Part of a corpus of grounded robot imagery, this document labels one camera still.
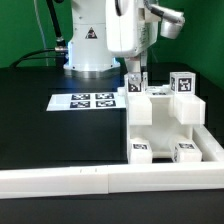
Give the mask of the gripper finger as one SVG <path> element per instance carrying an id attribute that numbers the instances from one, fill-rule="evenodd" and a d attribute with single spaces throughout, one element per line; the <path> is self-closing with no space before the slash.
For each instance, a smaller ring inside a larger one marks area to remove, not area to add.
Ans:
<path id="1" fill-rule="evenodd" d="M 141 53 L 141 73 L 142 73 L 142 85 L 144 88 L 148 86 L 148 66 L 147 66 L 147 53 Z"/>
<path id="2" fill-rule="evenodd" d="M 125 59 L 130 84 L 139 84 L 141 82 L 140 57 L 129 57 Z"/>

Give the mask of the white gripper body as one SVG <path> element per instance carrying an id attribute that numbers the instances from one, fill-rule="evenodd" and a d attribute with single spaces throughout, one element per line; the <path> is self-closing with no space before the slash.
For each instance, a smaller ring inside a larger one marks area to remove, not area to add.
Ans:
<path id="1" fill-rule="evenodd" d="M 115 57 L 135 57 L 157 40 L 160 18 L 144 0 L 106 0 L 107 48 Z"/>

